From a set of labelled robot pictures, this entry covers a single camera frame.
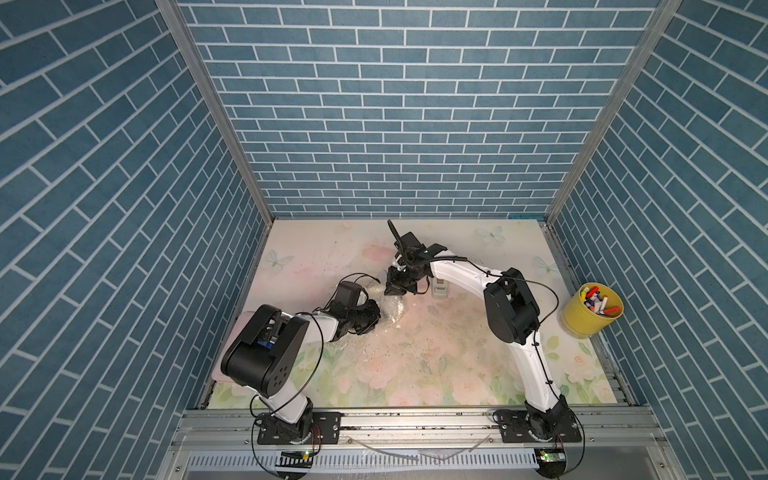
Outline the clear bubble wrap sheet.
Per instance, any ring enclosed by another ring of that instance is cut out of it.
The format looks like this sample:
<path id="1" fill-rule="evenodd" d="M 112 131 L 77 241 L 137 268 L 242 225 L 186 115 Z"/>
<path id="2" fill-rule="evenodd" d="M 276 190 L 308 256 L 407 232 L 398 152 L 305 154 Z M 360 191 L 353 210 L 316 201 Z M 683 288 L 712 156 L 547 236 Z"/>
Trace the clear bubble wrap sheet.
<path id="1" fill-rule="evenodd" d="M 369 282 L 368 284 L 355 283 L 362 285 L 367 290 L 368 295 L 377 302 L 381 310 L 381 319 L 376 327 L 379 325 L 384 325 L 385 327 L 394 326 L 401 320 L 405 312 L 403 296 L 386 296 L 384 294 L 385 285 L 378 282 Z"/>

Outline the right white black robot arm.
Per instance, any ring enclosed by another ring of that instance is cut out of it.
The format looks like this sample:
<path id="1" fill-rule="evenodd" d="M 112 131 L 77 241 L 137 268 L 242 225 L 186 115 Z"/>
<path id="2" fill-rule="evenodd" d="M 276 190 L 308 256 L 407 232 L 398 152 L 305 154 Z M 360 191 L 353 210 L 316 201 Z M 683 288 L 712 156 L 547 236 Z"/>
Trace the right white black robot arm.
<path id="1" fill-rule="evenodd" d="M 523 274 L 515 268 L 478 265 L 440 244 L 425 246 L 413 233 L 400 235 L 392 221 L 387 224 L 396 255 L 387 271 L 385 294 L 416 295 L 418 283 L 427 279 L 455 284 L 482 298 L 489 329 L 510 346 L 517 363 L 531 434 L 540 441 L 563 435 L 576 418 L 539 350 L 540 307 Z"/>

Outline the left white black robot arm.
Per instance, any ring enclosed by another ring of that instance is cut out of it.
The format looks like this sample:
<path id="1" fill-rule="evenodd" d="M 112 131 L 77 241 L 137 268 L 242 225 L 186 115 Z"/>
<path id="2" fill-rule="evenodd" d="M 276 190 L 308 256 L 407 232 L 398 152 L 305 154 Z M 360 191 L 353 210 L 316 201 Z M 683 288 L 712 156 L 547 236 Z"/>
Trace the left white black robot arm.
<path id="1" fill-rule="evenodd" d="M 365 335 L 381 319 L 381 309 L 365 287 L 341 281 L 326 306 L 287 313 L 264 304 L 247 317 L 220 360 L 221 373 L 254 391 L 268 418 L 306 435 L 312 416 L 310 399 L 293 384 L 293 366 L 306 345 L 321 350 L 348 334 Z"/>

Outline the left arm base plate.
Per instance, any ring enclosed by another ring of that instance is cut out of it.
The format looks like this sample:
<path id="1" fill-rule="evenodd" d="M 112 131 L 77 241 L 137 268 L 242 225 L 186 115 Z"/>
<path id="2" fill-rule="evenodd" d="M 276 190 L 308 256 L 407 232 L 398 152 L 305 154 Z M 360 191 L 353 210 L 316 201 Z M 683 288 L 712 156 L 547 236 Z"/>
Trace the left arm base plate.
<path id="1" fill-rule="evenodd" d="M 339 441 L 342 414 L 336 411 L 305 412 L 297 423 L 261 414 L 257 420 L 258 445 L 335 445 Z"/>

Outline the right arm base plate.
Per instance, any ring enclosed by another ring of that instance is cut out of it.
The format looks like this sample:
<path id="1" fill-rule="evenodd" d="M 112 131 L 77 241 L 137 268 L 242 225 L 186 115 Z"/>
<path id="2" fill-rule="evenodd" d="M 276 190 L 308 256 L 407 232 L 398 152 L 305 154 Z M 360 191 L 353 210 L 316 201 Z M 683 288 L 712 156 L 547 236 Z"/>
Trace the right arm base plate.
<path id="1" fill-rule="evenodd" d="M 570 409 L 545 413 L 498 409 L 493 412 L 492 420 L 504 443 L 578 443 L 583 440 L 582 429 Z"/>

